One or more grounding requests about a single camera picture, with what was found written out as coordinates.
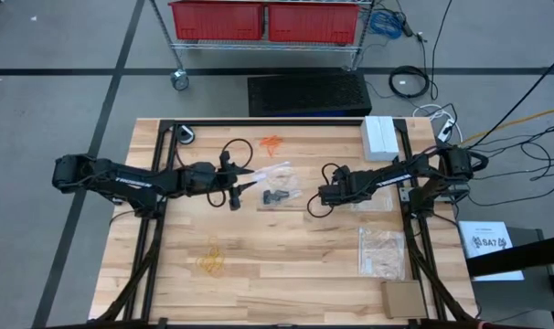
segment orange scribble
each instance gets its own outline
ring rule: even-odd
[[[279,148],[281,143],[283,143],[283,138],[277,135],[265,137],[261,140],[261,145],[267,146],[267,154],[269,154],[269,157],[273,157],[275,151]]]

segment white box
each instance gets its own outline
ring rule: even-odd
[[[393,161],[399,155],[393,118],[367,116],[360,125],[367,161]]]

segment blue cable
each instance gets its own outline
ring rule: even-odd
[[[377,11],[370,17],[368,32],[398,39],[403,34],[403,19],[388,11]]]

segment cart wheel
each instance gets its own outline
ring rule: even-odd
[[[179,69],[171,74],[171,85],[175,90],[181,91],[189,87],[189,79],[184,70]]]

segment wire shelf cart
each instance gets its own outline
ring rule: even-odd
[[[288,3],[288,4],[352,4],[367,5],[366,22],[370,21],[372,9],[376,0],[228,0],[230,2],[257,2],[257,3]],[[264,29],[261,40],[178,40],[174,42],[169,35],[164,19],[155,0],[149,0],[159,26],[164,32],[165,41],[169,45],[177,64],[177,71],[171,74],[171,82],[174,89],[180,91],[189,86],[189,78],[181,60],[181,52],[190,49],[209,49],[209,50],[281,50],[281,51],[324,51],[324,52],[343,52],[350,55],[350,65],[344,66],[344,69],[355,70],[359,64],[359,58],[362,55],[363,44],[367,36],[368,24],[363,25],[362,31],[357,41],[353,45],[338,45],[336,43],[315,43],[315,42],[272,42],[268,39],[268,28]]]

